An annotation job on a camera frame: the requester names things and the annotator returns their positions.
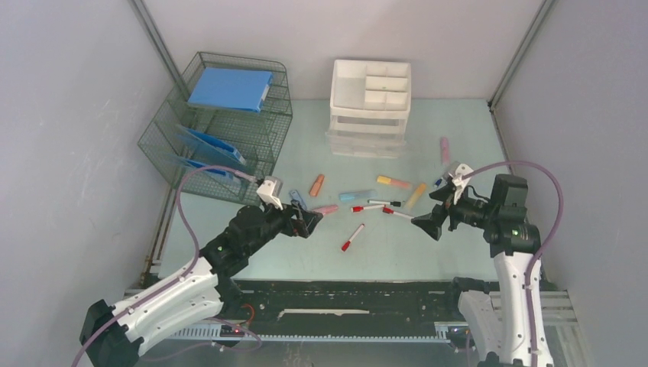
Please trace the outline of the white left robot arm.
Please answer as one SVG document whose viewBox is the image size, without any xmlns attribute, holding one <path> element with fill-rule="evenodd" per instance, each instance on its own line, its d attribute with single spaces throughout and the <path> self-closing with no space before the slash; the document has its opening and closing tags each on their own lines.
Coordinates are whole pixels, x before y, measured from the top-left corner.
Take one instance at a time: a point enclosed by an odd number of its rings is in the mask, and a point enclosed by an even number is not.
<svg viewBox="0 0 648 367">
<path fill-rule="evenodd" d="M 244 206 L 224 231 L 180 269 L 149 288 L 109 305 L 89 307 L 79 336 L 94 366 L 134 366 L 149 349 L 197 321 L 240 312 L 242 292 L 232 280 L 278 235 L 308 238 L 323 215 L 293 201 Z"/>
</svg>

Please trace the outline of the red cap marker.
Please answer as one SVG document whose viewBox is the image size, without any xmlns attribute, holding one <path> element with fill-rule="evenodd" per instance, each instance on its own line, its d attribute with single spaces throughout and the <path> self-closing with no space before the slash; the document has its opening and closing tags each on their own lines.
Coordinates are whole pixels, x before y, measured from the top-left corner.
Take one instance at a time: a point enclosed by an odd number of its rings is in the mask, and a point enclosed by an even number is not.
<svg viewBox="0 0 648 367">
<path fill-rule="evenodd" d="M 407 219 L 407 220 L 409 220 L 409 221 L 411 221 L 411 220 L 413 219 L 413 216 L 411 216 L 411 215 L 409 215 L 409 214 L 402 213 L 402 212 L 400 212 L 400 211 L 397 211 L 397 210 L 391 209 L 390 207 L 386 207 L 386 206 L 384 206 L 384 207 L 382 208 L 382 212 L 383 212 L 383 213 L 386 213 L 386 214 L 389 214 L 389 215 L 393 215 L 393 216 L 399 216 L 399 217 L 404 218 L 404 219 Z"/>
<path fill-rule="evenodd" d="M 384 204 L 371 204 L 371 205 L 366 205 L 366 206 L 353 206 L 351 208 L 352 213 L 360 213 L 362 211 L 366 210 L 373 210 L 373 209 L 383 209 L 385 207 Z"/>
<path fill-rule="evenodd" d="M 358 236 L 358 234 L 364 229 L 365 224 L 361 223 L 357 229 L 349 236 L 349 238 L 346 240 L 346 242 L 342 245 L 341 250 L 343 252 L 346 252 L 348 248 L 351 246 L 352 242 L 355 240 L 355 238 Z"/>
</svg>

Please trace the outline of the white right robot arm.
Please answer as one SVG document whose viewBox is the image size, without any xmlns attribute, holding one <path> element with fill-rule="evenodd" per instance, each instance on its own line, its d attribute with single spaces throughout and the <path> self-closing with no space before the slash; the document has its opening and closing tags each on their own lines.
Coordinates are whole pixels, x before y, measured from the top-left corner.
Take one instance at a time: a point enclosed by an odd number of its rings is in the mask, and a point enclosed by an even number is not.
<svg viewBox="0 0 648 367">
<path fill-rule="evenodd" d="M 471 198 L 467 186 L 459 174 L 449 175 L 429 195 L 437 201 L 432 212 L 411 222 L 435 240 L 444 222 L 451 231 L 462 223 L 481 229 L 497 273 L 501 311 L 495 312 L 485 283 L 472 278 L 454 280 L 456 291 L 445 297 L 445 311 L 466 320 L 481 366 L 552 366 L 539 285 L 541 235 L 526 221 L 527 181 L 498 174 L 487 199 Z"/>
</svg>

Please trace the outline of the blue folder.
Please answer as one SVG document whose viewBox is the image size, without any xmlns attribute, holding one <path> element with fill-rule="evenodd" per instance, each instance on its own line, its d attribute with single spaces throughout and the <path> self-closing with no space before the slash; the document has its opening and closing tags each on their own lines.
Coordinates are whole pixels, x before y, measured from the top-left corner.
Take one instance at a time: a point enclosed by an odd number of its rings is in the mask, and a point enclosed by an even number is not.
<svg viewBox="0 0 648 367">
<path fill-rule="evenodd" d="M 222 184 L 228 185 L 241 185 L 241 178 L 235 173 L 234 169 L 229 167 L 219 166 L 219 165 L 209 165 L 200 161 L 194 161 L 189 158 L 180 158 L 180 163 L 184 166 L 190 167 L 192 169 L 199 170 L 200 168 L 206 167 L 202 172 L 209 178 L 216 180 Z"/>
<path fill-rule="evenodd" d="M 245 167 L 247 164 L 240 151 L 226 141 L 183 126 L 177 126 L 175 134 L 179 141 L 193 151 L 191 156 L 195 161 L 233 168 Z"/>
<path fill-rule="evenodd" d="M 193 88 L 188 103 L 260 112 L 273 80 L 271 71 L 207 67 Z"/>
</svg>

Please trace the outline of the white plastic drawer organizer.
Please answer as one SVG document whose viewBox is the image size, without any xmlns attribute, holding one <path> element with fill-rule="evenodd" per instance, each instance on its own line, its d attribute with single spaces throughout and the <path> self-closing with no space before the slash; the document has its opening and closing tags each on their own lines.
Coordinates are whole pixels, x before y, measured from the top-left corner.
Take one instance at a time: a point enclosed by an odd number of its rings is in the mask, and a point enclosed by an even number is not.
<svg viewBox="0 0 648 367">
<path fill-rule="evenodd" d="M 411 64 L 336 60 L 326 138 L 333 154 L 398 158 L 412 102 Z"/>
</svg>

